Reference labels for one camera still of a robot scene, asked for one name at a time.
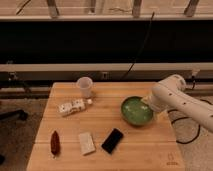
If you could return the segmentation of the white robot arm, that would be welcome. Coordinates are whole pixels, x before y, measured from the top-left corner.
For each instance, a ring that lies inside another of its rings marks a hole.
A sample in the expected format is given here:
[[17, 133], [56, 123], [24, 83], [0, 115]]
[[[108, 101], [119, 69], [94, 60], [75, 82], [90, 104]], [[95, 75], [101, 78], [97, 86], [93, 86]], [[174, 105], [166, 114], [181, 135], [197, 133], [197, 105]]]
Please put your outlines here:
[[174, 74], [156, 82], [142, 101], [155, 113], [173, 107], [213, 133], [213, 105], [185, 94], [185, 88], [184, 78]]

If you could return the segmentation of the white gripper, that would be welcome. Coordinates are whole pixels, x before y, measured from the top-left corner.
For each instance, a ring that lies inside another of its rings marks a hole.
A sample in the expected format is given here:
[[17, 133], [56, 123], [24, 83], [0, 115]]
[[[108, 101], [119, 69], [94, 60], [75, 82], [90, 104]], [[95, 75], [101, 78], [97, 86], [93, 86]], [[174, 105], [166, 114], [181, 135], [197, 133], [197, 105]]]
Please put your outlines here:
[[154, 95], [147, 95], [142, 98], [142, 101], [153, 111], [154, 120], [156, 120], [157, 116], [164, 110], [164, 105]]

